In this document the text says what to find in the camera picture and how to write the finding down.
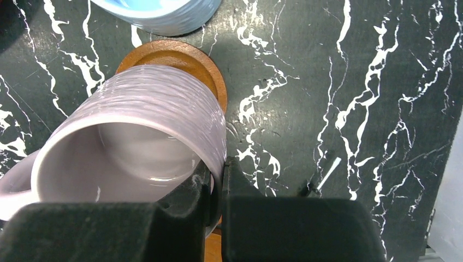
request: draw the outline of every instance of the marble surface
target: marble surface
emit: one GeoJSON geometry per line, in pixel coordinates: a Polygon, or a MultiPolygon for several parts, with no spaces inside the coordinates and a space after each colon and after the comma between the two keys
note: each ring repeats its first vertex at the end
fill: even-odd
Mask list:
{"type": "MultiPolygon", "coordinates": [[[[414,261],[463,105],[462,12],[460,0],[223,0],[176,39],[221,70],[228,154],[263,194],[295,195],[339,157],[322,197],[360,201],[387,261],[414,261]]],[[[156,39],[88,0],[3,0],[1,173],[156,39]]]]}

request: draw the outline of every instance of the blue ceramic bowl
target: blue ceramic bowl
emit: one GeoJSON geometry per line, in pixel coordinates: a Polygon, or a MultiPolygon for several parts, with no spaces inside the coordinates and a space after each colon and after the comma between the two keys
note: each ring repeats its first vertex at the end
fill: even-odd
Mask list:
{"type": "Polygon", "coordinates": [[[153,34],[172,37],[205,24],[221,0],[92,0],[111,14],[153,34]]]}

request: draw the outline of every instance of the mug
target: mug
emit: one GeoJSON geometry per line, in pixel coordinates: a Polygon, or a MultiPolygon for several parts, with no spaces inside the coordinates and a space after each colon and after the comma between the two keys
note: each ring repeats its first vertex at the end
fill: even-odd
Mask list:
{"type": "Polygon", "coordinates": [[[152,34],[173,37],[204,25],[221,0],[92,0],[109,13],[152,34]]]}
{"type": "MultiPolygon", "coordinates": [[[[201,160],[220,201],[225,158],[224,114],[209,88],[173,67],[138,65],[103,83],[0,179],[0,219],[36,202],[157,201],[201,160]]],[[[211,212],[208,234],[220,217],[211,212]]]]}

